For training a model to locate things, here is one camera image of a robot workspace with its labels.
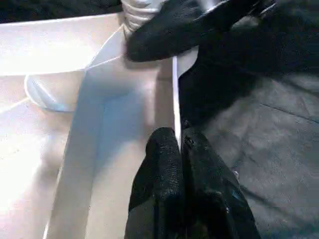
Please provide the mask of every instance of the white tray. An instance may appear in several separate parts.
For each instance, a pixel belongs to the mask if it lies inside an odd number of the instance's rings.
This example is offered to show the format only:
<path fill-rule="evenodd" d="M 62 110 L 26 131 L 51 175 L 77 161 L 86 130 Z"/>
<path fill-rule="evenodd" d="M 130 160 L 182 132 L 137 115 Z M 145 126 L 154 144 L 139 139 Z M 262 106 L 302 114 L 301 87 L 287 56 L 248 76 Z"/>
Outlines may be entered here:
<path fill-rule="evenodd" d="M 158 127 L 174 128 L 175 118 L 171 60 L 119 57 L 88 69 L 45 237 L 122 238 L 146 141 Z"/>

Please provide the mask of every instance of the finger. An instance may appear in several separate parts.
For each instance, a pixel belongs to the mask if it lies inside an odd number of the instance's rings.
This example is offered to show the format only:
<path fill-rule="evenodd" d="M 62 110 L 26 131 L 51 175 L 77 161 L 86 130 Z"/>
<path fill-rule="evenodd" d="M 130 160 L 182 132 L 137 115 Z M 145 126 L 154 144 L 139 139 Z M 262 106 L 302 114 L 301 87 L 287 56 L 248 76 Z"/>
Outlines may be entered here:
<path fill-rule="evenodd" d="M 199 45 L 246 15 L 256 0 L 226 0 L 209 13 L 196 0 L 169 0 L 149 22 L 136 30 L 127 42 L 127 57 L 133 61 L 158 60 Z"/>
<path fill-rule="evenodd" d="M 126 238 L 170 238 L 183 232 L 184 185 L 174 131 L 159 128 L 133 181 Z"/>

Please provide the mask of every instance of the gray fabric surface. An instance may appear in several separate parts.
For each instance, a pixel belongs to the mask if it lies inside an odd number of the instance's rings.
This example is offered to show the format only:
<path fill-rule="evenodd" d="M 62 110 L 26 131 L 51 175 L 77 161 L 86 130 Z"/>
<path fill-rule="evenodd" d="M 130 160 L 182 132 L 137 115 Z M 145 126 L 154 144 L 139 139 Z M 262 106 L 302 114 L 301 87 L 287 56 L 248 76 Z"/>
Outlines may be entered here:
<path fill-rule="evenodd" d="M 183 121 L 239 173 L 262 238 L 319 238 L 318 11 L 285 1 L 246 19 L 179 80 Z"/>

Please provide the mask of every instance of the black rubber glove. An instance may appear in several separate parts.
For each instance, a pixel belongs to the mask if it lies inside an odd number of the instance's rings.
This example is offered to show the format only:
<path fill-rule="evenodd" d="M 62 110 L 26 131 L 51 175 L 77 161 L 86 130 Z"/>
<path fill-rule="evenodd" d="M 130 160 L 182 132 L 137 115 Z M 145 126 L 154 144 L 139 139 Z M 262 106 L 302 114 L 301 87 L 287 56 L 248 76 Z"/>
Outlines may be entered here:
<path fill-rule="evenodd" d="M 258 239 L 239 183 L 199 132 L 160 128 L 133 181 L 125 238 Z"/>
<path fill-rule="evenodd" d="M 133 181 L 126 239 L 176 239 L 184 233 L 182 161 L 174 131 L 156 130 Z"/>
<path fill-rule="evenodd" d="M 160 12 L 137 29 L 127 42 L 127 57 L 151 61 L 177 55 L 228 31 L 258 0 L 211 0 L 204 12 L 197 0 L 168 0 Z"/>

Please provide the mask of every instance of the black fabric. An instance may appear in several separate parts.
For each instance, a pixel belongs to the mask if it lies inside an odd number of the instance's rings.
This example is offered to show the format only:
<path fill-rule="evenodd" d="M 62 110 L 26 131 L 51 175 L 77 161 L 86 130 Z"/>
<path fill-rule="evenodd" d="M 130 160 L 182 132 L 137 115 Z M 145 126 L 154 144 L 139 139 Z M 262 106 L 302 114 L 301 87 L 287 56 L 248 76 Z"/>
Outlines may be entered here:
<path fill-rule="evenodd" d="M 239 181 L 262 238 L 319 237 L 319 2 L 281 1 L 201 45 L 181 117 Z"/>
<path fill-rule="evenodd" d="M 175 239 L 182 235 L 183 203 L 182 161 L 174 131 L 159 128 L 149 138 L 146 157 L 133 181 L 125 238 Z"/>
<path fill-rule="evenodd" d="M 1 0 L 0 23 L 121 11 L 120 0 Z"/>

